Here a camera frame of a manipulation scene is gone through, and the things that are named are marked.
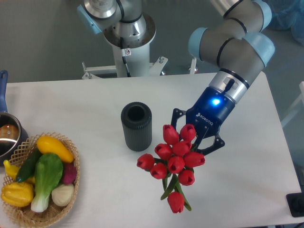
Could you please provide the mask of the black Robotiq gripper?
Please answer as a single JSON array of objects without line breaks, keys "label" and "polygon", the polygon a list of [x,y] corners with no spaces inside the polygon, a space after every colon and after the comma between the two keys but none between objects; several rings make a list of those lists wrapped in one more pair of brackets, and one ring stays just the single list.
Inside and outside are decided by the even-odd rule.
[{"label": "black Robotiq gripper", "polygon": [[[235,103],[226,96],[228,89],[219,92],[212,87],[207,87],[192,108],[181,110],[174,108],[171,126],[176,130],[178,120],[186,116],[186,123],[192,124],[196,131],[194,145],[196,151],[208,155],[225,146],[224,140],[219,136],[220,127],[235,107]],[[203,139],[214,137],[210,147],[198,149]]]}]

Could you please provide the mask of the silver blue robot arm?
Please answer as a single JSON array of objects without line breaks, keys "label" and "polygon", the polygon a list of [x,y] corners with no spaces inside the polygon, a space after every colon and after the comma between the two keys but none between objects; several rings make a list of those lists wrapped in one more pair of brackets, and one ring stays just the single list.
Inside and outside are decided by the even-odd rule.
[{"label": "silver blue robot arm", "polygon": [[[197,133],[192,149],[207,155],[224,146],[220,127],[267,66],[275,47],[262,31],[270,23],[271,9],[261,0],[214,0],[224,22],[216,29],[198,28],[190,36],[189,53],[216,65],[219,71],[192,108],[174,109],[171,124],[185,116]],[[86,0],[77,7],[93,33],[103,33],[112,45],[118,77],[148,76],[150,42],[156,28],[142,12],[139,0]]]}]

